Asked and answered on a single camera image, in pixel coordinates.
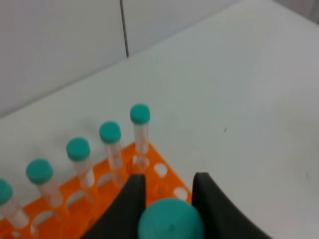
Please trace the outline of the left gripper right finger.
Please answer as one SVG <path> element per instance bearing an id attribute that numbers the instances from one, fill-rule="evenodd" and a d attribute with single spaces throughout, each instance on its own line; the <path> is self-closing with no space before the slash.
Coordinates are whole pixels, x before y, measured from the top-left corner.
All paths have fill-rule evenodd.
<path id="1" fill-rule="evenodd" d="M 269 239 L 223 193 L 207 172 L 193 178 L 192 205 L 204 223 L 206 239 Z"/>

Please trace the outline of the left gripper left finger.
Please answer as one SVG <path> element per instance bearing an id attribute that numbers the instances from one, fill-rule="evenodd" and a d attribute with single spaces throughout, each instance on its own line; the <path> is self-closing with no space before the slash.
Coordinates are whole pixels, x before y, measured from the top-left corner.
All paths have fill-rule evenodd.
<path id="1" fill-rule="evenodd" d="M 129 177 L 124 187 L 83 239 L 136 239 L 139 219 L 146 209 L 146 178 Z"/>

